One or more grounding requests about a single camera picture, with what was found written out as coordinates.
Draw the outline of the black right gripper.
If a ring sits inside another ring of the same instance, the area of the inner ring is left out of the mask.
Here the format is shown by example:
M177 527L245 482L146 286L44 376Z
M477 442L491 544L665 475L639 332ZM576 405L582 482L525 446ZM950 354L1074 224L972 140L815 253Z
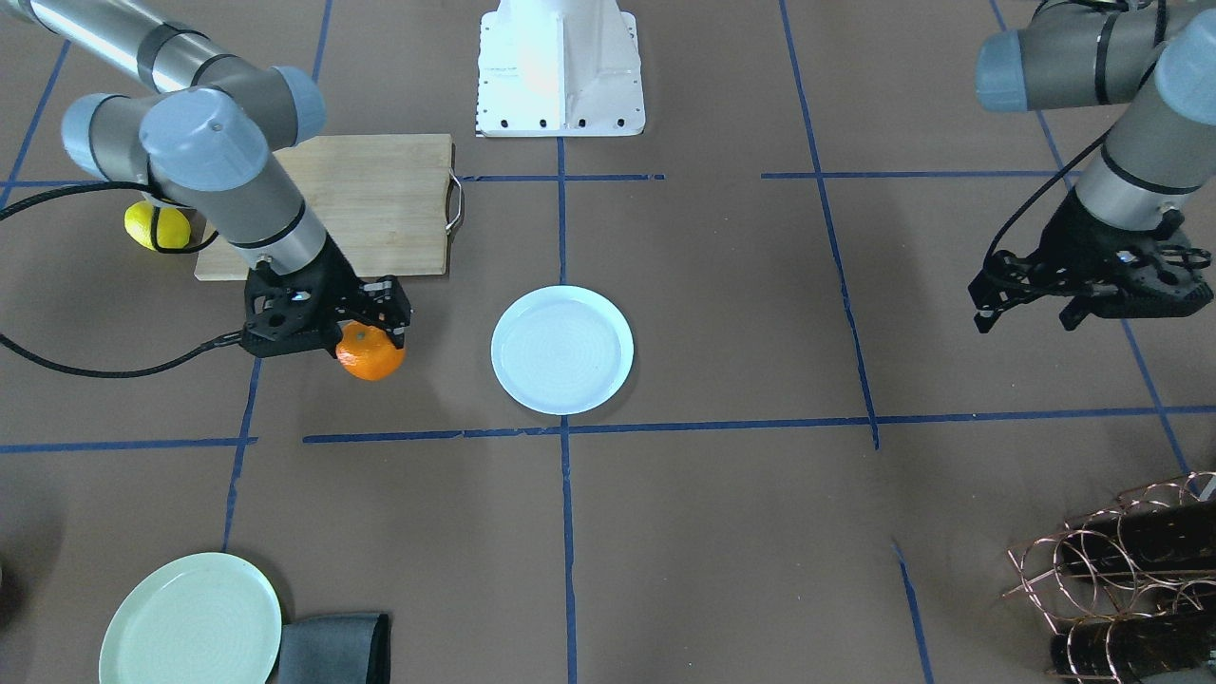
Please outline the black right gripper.
M405 349L413 310L399 277L358 275L334 239L326 239L319 256L287 274L285 286L292 295L308 295L289 299L288 320L304 330L326 331L342 323L334 344L362 344L366 325L371 325L398 351Z

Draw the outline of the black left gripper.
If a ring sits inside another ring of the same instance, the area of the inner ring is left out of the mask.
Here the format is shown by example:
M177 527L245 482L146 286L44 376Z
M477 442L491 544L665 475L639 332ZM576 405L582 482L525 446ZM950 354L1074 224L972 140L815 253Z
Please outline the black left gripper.
M1115 295L1115 287L1107 284L1113 253L1148 239L1187 242L1183 220L1177 204L1160 202L1149 209L1148 230L1125 230L1092 215L1077 194L1069 192L1038 237L1037 248L1024 258L1008 253L1007 285L995 282L984 270L969 282L978 333L989 333L1004 312L1041 297L1069 299L1058 316L1065 331L1075 331L1090 316L1104 316L1107 297Z

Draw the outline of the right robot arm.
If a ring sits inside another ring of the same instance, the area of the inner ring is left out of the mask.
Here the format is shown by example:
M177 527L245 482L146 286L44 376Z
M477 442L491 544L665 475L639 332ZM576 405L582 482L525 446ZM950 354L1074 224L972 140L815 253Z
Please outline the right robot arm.
M248 268L240 346L265 358L334 353L348 321L402 348L396 277L353 271L276 151L317 136L326 106L294 66L261 69L137 1L5 1L2 13L85 47L150 90L94 94L61 127L71 159L103 181L195 209Z

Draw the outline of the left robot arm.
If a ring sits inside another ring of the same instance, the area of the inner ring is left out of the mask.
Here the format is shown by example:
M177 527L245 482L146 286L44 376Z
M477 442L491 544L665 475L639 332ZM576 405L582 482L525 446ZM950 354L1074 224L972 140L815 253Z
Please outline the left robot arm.
M1009 309L1064 297L1060 323L1086 316L1190 316L1214 299L1207 250L1183 231L1190 196L1214 178L1214 4L1042 1L1029 26L978 51L986 111L1124 105L1079 153L1087 167L1037 247L991 243L968 292L976 329Z

